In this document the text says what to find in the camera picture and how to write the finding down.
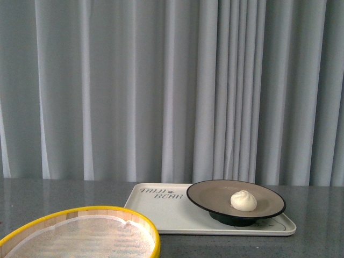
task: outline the white bun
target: white bun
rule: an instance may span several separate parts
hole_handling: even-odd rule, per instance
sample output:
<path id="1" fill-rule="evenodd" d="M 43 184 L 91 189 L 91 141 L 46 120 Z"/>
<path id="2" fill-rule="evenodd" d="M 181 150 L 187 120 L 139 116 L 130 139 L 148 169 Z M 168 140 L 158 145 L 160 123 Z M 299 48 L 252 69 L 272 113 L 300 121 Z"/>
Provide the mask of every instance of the white bun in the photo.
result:
<path id="1" fill-rule="evenodd" d="M 256 198 L 246 190 L 233 194 L 231 196 L 231 204 L 239 211 L 254 211 L 257 208 Z"/>

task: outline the rectangular tray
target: rectangular tray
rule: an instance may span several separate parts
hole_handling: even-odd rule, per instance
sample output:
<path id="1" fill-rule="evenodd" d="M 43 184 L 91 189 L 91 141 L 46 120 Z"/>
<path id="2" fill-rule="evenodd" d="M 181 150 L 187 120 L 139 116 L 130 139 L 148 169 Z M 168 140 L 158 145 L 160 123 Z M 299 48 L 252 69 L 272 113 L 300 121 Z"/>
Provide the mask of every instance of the rectangular tray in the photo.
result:
<path id="1" fill-rule="evenodd" d="M 296 225 L 284 213 L 258 220 L 247 227 L 222 224 L 187 197 L 191 184 L 137 184 L 125 208 L 148 217 L 160 234 L 261 235 L 285 237 L 294 234 Z"/>

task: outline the speckled countertop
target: speckled countertop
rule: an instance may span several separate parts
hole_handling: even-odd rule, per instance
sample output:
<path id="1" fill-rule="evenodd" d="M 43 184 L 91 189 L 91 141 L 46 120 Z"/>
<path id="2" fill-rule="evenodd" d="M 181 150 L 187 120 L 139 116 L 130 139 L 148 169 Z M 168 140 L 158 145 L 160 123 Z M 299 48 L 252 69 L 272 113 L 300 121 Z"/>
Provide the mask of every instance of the speckled countertop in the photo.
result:
<path id="1" fill-rule="evenodd" d="M 136 183 L 0 178 L 0 239 L 45 215 L 89 205 L 124 206 Z M 295 234 L 162 235 L 161 257 L 344 257 L 344 188 L 268 187 L 286 201 Z"/>

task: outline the gray curtain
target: gray curtain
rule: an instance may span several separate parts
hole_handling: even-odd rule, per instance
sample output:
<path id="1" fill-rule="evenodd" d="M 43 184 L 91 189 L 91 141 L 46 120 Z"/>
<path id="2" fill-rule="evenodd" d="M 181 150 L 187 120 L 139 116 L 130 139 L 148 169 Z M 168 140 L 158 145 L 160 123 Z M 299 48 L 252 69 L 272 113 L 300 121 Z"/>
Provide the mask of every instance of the gray curtain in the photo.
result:
<path id="1" fill-rule="evenodd" d="M 4 177 L 344 186 L 344 0 L 1 1 Z"/>

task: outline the bamboo steamer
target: bamboo steamer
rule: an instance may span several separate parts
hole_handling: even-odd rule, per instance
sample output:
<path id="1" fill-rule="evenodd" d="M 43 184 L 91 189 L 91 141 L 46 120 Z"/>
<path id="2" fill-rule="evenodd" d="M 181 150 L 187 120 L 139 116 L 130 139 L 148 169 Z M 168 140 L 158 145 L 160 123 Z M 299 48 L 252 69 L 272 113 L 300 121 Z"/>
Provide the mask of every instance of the bamboo steamer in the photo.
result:
<path id="1" fill-rule="evenodd" d="M 160 236 L 155 225 L 144 215 L 122 207 L 116 206 L 87 206 L 60 211 L 34 220 L 0 240 L 0 258 L 5 258 L 18 244 L 35 232 L 54 226 L 57 223 L 80 216 L 106 215 L 120 218 L 124 221 L 132 221 L 144 228 L 154 241 L 154 249 L 151 258 L 160 257 Z"/>

